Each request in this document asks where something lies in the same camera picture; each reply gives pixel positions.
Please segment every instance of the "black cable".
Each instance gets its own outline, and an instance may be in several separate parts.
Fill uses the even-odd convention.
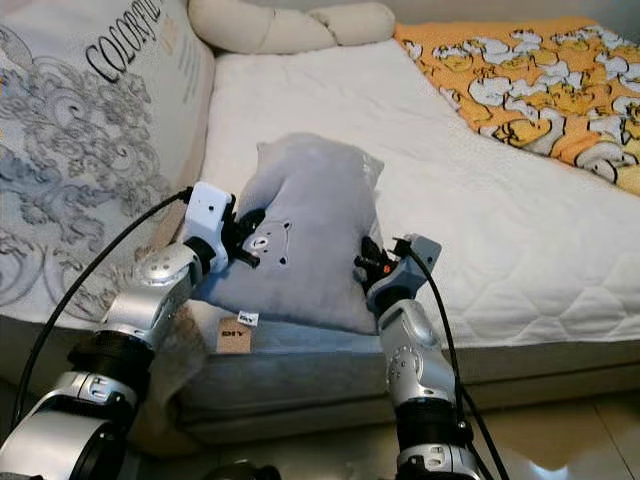
[[[171,197],[161,201],[156,206],[151,207],[147,210],[142,216],[140,216],[137,220],[131,223],[127,228],[125,228],[116,238],[114,238],[109,245],[107,245],[104,250],[102,250],[96,258],[84,269],[84,271],[78,276],[78,278],[73,282],[73,285],[69,287],[69,290],[64,294],[62,300],[58,303],[55,310],[45,323],[44,327],[38,334],[38,338],[33,344],[31,349],[31,353],[27,358],[27,361],[22,370],[22,375],[20,376],[20,383],[18,384],[18,393],[16,395],[16,400],[13,405],[13,414],[11,416],[11,430],[18,426],[20,420],[22,419],[22,411],[24,410],[24,402],[27,396],[27,392],[29,389],[29,382],[31,380],[31,375],[33,374],[33,368],[38,360],[38,356],[40,355],[40,351],[44,346],[44,343],[47,340],[47,337],[53,330],[53,327],[58,320],[58,317],[63,312],[73,295],[78,291],[82,283],[87,279],[89,275],[96,269],[96,267],[113,251],[114,248],[120,244],[133,230],[135,230],[141,223],[147,220],[149,217],[155,215],[160,210],[162,210],[167,205],[172,204],[176,200],[182,200],[185,203],[189,202],[191,198],[191,193],[193,192],[193,187],[187,187],[181,192],[178,192]]]
[[[458,413],[458,420],[462,420],[463,418],[463,408],[462,408],[462,396],[466,400],[469,408],[471,409],[471,413],[476,418],[478,422],[478,426],[480,427],[480,432],[489,448],[489,452],[491,453],[491,458],[493,459],[493,463],[495,463],[496,468],[498,469],[498,474],[502,480],[509,480],[509,475],[507,474],[506,468],[504,468],[504,464],[502,463],[502,459],[500,458],[500,453],[496,448],[493,439],[491,438],[491,434],[489,433],[489,429],[487,428],[482,415],[476,408],[471,395],[469,392],[463,387],[462,381],[460,380],[460,370],[458,368],[458,358],[456,355],[456,347],[453,343],[453,335],[451,334],[451,327],[449,325],[449,318],[447,317],[447,312],[444,308],[444,302],[442,301],[442,297],[440,296],[440,292],[438,291],[438,287],[436,285],[435,280],[431,276],[431,272],[422,261],[420,256],[411,248],[408,248],[409,256],[413,259],[422,273],[424,273],[425,277],[427,277],[427,282],[429,282],[429,286],[433,291],[433,295],[436,298],[436,303],[438,304],[438,310],[440,311],[440,316],[442,317],[442,324],[444,325],[445,336],[447,337],[447,346],[449,347],[449,356],[451,357],[451,368],[453,369],[453,376],[455,379],[455,396],[456,396],[456,409]]]
[[[509,480],[509,475],[507,474],[507,469],[504,467],[502,463],[502,459],[500,458],[500,453],[496,447],[496,444],[493,442],[493,438],[491,438],[491,433],[489,433],[489,428],[487,424],[484,422],[484,418],[478,411],[473,398],[469,395],[469,392],[466,388],[462,387],[462,395],[464,396],[467,405],[469,405],[469,409],[471,413],[475,417],[478,422],[478,428],[480,428],[480,432],[482,433],[482,438],[484,438],[484,442],[487,444],[487,448],[489,449],[489,453],[491,453],[491,458],[493,459],[493,463],[495,463],[496,468],[498,469],[498,474],[502,480]]]
[[[478,469],[480,470],[480,473],[482,474],[484,479],[485,480],[493,480],[493,475],[491,475],[491,472],[489,471],[489,469],[487,468],[487,465],[482,460],[482,457],[480,456],[480,454],[476,450],[476,447],[473,446],[473,443],[469,442],[467,444],[467,448],[469,449],[471,454],[476,459],[476,464],[478,465]]]
[[[409,256],[413,259],[414,262],[418,264],[424,276],[427,277],[427,282],[429,282],[429,286],[433,291],[434,297],[436,297],[436,303],[438,304],[438,310],[440,310],[440,316],[442,317],[442,324],[444,325],[444,333],[447,337],[447,346],[449,347],[449,356],[451,357],[451,368],[453,369],[453,377],[455,379],[454,393],[456,396],[456,415],[457,420],[461,421],[463,419],[463,409],[462,409],[462,382],[460,380],[460,369],[458,368],[458,356],[456,355],[456,347],[453,343],[453,335],[451,334],[451,327],[449,325],[449,319],[447,317],[447,312],[444,308],[444,302],[442,301],[442,297],[440,296],[440,291],[438,290],[438,286],[436,282],[433,280],[431,276],[431,272],[422,261],[420,256],[411,248],[408,249]]]

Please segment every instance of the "white mattress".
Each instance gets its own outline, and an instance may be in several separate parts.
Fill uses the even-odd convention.
[[[416,232],[443,245],[434,277],[458,346],[640,338],[640,199],[474,134],[395,41],[219,58],[203,180],[240,193],[256,144],[296,131],[385,163],[383,236],[391,245]],[[430,292],[418,299],[440,328]],[[283,346],[293,330],[278,331],[261,351],[309,343]],[[320,350],[338,336],[327,334]],[[376,344],[345,338],[356,351]]]

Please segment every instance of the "pillow tag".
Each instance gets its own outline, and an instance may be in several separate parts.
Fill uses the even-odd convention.
[[[238,312],[238,321],[243,325],[247,325],[248,327],[257,327],[259,317],[260,317],[259,313],[242,312],[242,311]]]
[[[236,317],[221,318],[218,323],[217,353],[251,353],[251,328]]]

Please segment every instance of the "mattress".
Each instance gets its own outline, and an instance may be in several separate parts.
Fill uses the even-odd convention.
[[[434,278],[482,406],[640,386],[638,198],[474,134],[395,41],[218,59],[203,180],[241,192],[256,144],[296,131],[385,163],[388,245],[409,232],[443,245]],[[418,300],[442,334],[427,288]],[[212,352],[223,315],[199,315]],[[182,427],[200,441],[391,418],[377,338],[262,322],[252,342],[248,355],[212,353],[180,393]]]

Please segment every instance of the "brown tag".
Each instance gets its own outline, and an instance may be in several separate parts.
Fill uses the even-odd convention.
[[[218,323],[218,353],[250,353],[251,328],[238,322],[237,317],[225,317]]]

